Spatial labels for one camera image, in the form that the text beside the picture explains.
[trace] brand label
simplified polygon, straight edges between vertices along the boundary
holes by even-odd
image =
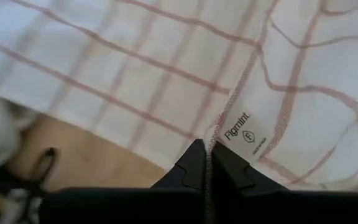
[[[223,143],[250,164],[266,149],[268,136],[257,117],[247,110],[231,110],[222,126]]]

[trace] checkered fabric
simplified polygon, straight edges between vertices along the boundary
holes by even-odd
[[[240,103],[272,135],[257,169],[354,188],[358,1],[0,0],[0,96],[165,169]]]

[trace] black object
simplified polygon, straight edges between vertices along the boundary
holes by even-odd
[[[40,224],[204,223],[204,144],[196,140],[151,189],[66,189],[40,207]],[[357,217],[358,193],[291,191],[217,142],[212,153],[216,223]]]
[[[41,194],[40,186],[43,184],[45,179],[49,176],[50,171],[55,165],[56,156],[57,156],[56,149],[51,147],[48,148],[38,158],[38,161],[32,170],[31,178],[29,180],[29,188],[28,188],[29,195],[27,196],[24,202],[24,209],[21,215],[21,218],[23,220],[27,219],[29,222],[31,222],[30,218],[28,218],[29,211],[30,211],[30,203],[34,198],[39,197],[39,195]]]
[[[41,183],[49,175],[57,159],[57,149],[48,148],[39,157],[33,168],[32,178],[22,180],[7,171],[5,165],[0,167],[0,194],[7,195],[12,189],[27,189],[38,195],[45,195],[46,191],[40,188]]]
[[[292,191],[252,168],[220,142],[214,147],[213,198],[217,223],[237,223],[244,213],[288,221],[292,217],[358,218],[358,193]]]
[[[206,153],[196,140],[151,189],[71,188],[44,198],[44,223],[203,223]]]

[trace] white garment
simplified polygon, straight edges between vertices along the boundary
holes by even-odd
[[[0,0],[0,96],[165,169],[220,137],[290,188],[348,189],[358,1]],[[225,140],[244,111],[256,156]]]

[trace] wooden floor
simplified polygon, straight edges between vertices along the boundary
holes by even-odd
[[[23,148],[9,170],[28,178],[46,147],[59,148],[57,164],[44,187],[150,187],[165,171],[146,159],[94,134],[47,116],[24,134]]]

